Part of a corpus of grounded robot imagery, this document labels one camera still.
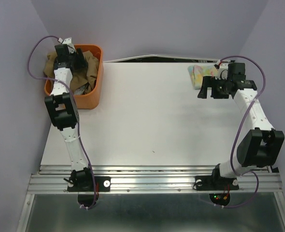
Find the pastel floral skirt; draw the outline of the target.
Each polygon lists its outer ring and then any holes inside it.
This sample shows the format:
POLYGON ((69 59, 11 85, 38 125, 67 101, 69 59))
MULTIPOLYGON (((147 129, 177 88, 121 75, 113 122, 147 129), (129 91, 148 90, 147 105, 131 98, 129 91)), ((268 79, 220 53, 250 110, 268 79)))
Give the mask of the pastel floral skirt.
POLYGON ((214 76, 216 78, 217 68, 212 65, 191 65, 187 68, 191 83, 194 89, 200 89, 204 76, 214 76))

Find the khaki brown skirt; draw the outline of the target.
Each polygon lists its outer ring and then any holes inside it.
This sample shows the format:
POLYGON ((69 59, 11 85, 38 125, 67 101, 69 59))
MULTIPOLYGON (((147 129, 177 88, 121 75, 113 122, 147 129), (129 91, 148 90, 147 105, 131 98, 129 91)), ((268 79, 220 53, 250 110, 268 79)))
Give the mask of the khaki brown skirt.
MULTIPOLYGON (((85 94, 88 94, 95 88, 100 62, 90 51, 83 52, 83 55, 88 62, 88 67, 74 71, 70 89, 74 93, 77 88, 89 83, 88 89, 85 91, 85 94)), ((53 65, 56 57, 55 51, 47 54, 48 61, 44 68, 44 74, 49 78, 55 77, 53 65)))

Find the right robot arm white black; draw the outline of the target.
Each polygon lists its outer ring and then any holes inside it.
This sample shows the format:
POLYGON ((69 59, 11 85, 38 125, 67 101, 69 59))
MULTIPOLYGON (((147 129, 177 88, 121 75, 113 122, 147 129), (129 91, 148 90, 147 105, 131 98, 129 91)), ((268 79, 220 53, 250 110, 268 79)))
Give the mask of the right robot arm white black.
POLYGON ((215 68, 216 76, 203 77, 198 98, 207 98, 208 88, 213 99, 232 98, 243 115, 236 135, 240 136, 243 127, 247 128, 247 133, 241 141, 234 140, 228 161, 216 165, 211 175, 196 176, 195 179, 199 189, 225 186, 238 189, 238 176, 254 168, 275 164, 285 135, 268 121, 258 99, 261 92, 253 80, 246 78, 244 63, 224 66, 218 61, 215 68))

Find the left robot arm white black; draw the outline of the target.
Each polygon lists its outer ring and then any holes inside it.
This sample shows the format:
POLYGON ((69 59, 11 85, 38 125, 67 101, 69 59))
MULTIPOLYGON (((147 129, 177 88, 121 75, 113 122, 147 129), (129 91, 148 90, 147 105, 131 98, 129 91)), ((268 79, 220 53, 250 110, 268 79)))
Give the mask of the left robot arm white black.
POLYGON ((95 186, 95 178, 91 175, 90 165, 80 143, 79 113, 74 97, 69 89, 73 72, 78 68, 87 67, 83 53, 72 45, 62 43, 55 46, 54 85, 44 103, 51 122, 65 142, 70 161, 71 175, 64 179, 69 192, 91 191, 95 186))

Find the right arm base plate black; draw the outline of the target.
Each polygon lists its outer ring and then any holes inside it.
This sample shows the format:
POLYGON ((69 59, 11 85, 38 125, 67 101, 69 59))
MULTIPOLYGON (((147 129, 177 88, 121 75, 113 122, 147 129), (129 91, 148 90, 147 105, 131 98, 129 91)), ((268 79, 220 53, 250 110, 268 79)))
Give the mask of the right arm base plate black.
POLYGON ((219 177, 214 179, 211 175, 197 175, 193 189, 197 191, 224 191, 224 190, 239 190, 238 181, 236 178, 219 177))

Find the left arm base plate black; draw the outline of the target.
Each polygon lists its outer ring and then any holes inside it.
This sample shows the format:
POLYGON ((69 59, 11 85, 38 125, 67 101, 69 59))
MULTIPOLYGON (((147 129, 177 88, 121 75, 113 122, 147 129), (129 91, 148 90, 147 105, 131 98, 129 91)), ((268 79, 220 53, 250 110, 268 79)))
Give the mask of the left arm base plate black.
MULTIPOLYGON (((111 177, 110 176, 95 176, 95 187, 96 192, 109 192, 111 187, 111 177)), ((93 192, 94 184, 93 180, 87 181, 82 185, 74 185, 70 187, 68 182, 67 186, 68 192, 93 192)))

